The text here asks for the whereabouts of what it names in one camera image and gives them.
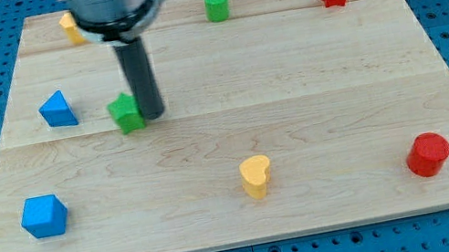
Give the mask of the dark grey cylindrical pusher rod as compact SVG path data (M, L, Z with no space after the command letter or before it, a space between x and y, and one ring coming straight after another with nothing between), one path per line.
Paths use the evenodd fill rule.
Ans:
M164 103L141 38L113 49L143 118L153 121L161 117Z

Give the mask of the yellow block behind arm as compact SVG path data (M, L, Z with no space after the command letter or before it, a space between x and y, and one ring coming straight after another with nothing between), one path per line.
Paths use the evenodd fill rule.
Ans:
M86 39L80 34L80 31L78 31L78 26L71 13L66 12L58 22L72 45L78 46L87 42Z

